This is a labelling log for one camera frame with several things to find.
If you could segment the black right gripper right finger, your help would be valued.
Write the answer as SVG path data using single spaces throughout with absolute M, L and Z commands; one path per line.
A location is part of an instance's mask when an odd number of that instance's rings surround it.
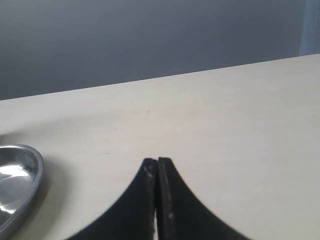
M 157 229 L 160 240 L 247 240 L 194 195 L 167 157 L 157 162 Z

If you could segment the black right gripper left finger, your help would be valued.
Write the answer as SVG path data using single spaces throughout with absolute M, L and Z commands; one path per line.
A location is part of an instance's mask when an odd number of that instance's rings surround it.
M 152 240 L 157 161 L 145 158 L 118 200 L 70 240 Z

